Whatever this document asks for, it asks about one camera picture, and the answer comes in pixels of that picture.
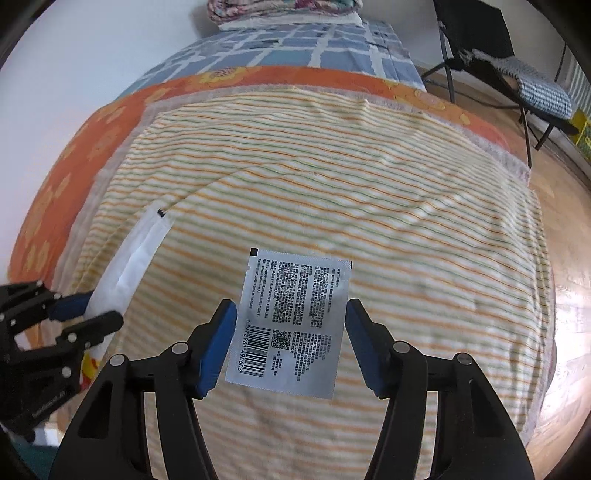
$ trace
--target cable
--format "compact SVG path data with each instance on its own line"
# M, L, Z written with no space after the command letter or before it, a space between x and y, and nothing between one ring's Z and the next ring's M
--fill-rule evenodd
M445 85L444 83L436 82L435 80L424 79L423 83L431 83L433 85L437 85L438 87L445 88L446 90L449 90L449 87L447 85ZM456 93L458 95L462 95L464 97L467 97L476 103L479 103L483 106L487 106L490 108L497 108L497 109L501 109L501 110L519 110L521 108L518 105L495 105L494 103L483 102L483 101L479 100L478 98L473 97L472 95L468 95L467 93L463 93L463 92L458 92L457 90L456 90Z
M554 77L554 82L558 82L558 77L560 77L560 72L562 70L562 65L564 63L564 56L566 55L566 42L564 42L564 48L562 49L562 56L560 57L560 63L558 64L558 70L556 71L556 77Z

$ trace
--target yellow box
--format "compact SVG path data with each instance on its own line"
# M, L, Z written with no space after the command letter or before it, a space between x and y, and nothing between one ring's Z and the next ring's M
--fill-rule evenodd
M591 162L591 124L581 109L578 109L571 123L577 127L579 133L571 135L570 139L581 151L581 153Z

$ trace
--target checkered cloth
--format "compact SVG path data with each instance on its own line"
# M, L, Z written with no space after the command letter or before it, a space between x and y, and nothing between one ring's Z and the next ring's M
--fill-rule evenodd
M527 104L558 118L571 118L573 104L569 94L532 66L516 57L497 59L480 50L473 50L472 58L488 61L498 72L517 80L517 95Z

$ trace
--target striped towel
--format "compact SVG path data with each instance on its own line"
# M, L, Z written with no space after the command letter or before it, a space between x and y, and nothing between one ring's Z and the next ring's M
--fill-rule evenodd
M72 290L93 288L142 213L176 222L109 347L158 355L237 301L251 247L353 261L351 297L424 354L472 354L527 440L551 350L550 267L533 192L460 131L423 113L283 89L156 116L114 175ZM346 334L335 397L228 384L196 404L223 479L363 478L385 401ZM436 426L430 397L418 478ZM153 399L154 475L165 478Z

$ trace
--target white wall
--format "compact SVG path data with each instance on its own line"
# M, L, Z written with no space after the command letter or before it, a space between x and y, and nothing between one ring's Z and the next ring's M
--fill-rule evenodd
M25 33L0 70L0 284L26 212L79 126L217 29L208 22L204 0L57 0Z
M485 1L503 12L515 55L554 78L564 42L546 17L527 0ZM365 0L363 15L390 23L417 65L442 61L432 0Z
M0 70L0 283L39 186L97 108L146 70L216 31L206 0L57 0ZM554 76L562 42L527 0L488 0L505 15L520 58ZM419 66L441 61L431 0L365 0Z

